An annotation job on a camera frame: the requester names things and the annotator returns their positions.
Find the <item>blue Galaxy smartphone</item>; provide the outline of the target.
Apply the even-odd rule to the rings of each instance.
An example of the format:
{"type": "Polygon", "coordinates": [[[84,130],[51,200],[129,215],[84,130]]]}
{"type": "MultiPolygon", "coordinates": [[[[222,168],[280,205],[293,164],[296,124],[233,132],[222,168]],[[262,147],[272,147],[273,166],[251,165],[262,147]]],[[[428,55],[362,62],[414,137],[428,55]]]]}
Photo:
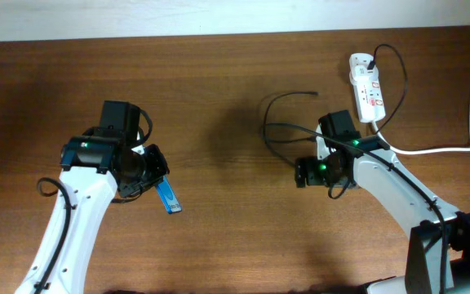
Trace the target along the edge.
{"type": "Polygon", "coordinates": [[[155,186],[155,188],[168,214],[182,212],[182,206],[165,176],[162,178],[162,181],[155,186]]]}

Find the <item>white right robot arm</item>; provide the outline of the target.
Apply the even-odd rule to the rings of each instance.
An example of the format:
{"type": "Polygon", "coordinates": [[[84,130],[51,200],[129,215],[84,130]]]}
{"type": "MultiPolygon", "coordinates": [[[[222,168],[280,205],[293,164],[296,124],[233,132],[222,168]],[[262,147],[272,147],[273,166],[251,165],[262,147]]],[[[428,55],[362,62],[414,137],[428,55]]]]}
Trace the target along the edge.
{"type": "Polygon", "coordinates": [[[298,158],[298,187],[362,188],[409,239],[406,272],[364,285],[365,293],[470,294],[470,212],[435,195],[378,136],[361,136],[347,110],[329,113],[312,131],[317,155],[298,158]]]}

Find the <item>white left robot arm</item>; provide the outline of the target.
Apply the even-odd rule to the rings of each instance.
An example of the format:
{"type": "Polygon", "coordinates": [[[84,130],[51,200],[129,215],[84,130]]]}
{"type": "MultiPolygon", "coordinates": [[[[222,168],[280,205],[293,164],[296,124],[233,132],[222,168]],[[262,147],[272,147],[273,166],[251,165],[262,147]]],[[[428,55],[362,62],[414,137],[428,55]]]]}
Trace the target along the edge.
{"type": "Polygon", "coordinates": [[[100,224],[113,203],[131,203],[155,189],[167,213],[181,212],[164,155],[146,143],[152,132],[140,127],[141,119],[153,126],[140,107],[106,100],[98,126],[63,146],[59,178],[38,180],[38,192],[55,198],[55,206],[18,293],[83,292],[100,224]],[[43,190],[45,183],[55,190],[43,190]]]}

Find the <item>white charger plug adapter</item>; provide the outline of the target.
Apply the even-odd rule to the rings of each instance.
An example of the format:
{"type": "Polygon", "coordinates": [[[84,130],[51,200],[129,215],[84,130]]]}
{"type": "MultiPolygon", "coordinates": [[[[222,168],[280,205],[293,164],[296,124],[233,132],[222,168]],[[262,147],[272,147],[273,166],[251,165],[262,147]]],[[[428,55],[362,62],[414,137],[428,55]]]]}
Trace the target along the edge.
{"type": "Polygon", "coordinates": [[[349,73],[352,85],[366,84],[379,80],[379,71],[376,68],[368,69],[366,65],[353,65],[349,73]]]}

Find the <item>white power strip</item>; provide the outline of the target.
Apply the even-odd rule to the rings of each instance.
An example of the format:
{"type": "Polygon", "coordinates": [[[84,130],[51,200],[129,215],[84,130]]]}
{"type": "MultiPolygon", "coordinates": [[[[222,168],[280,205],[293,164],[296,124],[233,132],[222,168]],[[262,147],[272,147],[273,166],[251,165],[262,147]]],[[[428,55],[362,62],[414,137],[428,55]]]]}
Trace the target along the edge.
{"type": "MultiPolygon", "coordinates": [[[[349,68],[353,65],[366,65],[368,68],[372,60],[373,56],[367,53],[353,53],[349,57],[349,68]]],[[[385,117],[384,99],[379,80],[352,85],[352,87],[361,123],[373,123],[385,117]]]]}

